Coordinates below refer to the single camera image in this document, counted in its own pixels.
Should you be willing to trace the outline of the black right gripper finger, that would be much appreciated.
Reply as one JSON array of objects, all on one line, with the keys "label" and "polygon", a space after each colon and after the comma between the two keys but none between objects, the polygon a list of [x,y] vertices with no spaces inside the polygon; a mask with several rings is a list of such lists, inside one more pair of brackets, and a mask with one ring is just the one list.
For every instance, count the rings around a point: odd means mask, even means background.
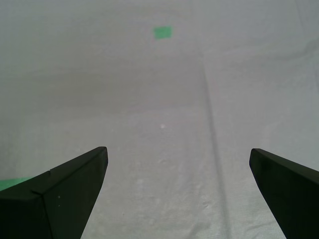
[{"label": "black right gripper finger", "polygon": [[265,150],[251,150],[257,186],[288,239],[319,237],[319,173]]},{"label": "black right gripper finger", "polygon": [[99,146],[0,192],[2,239],[81,238],[103,185],[108,152]]}]

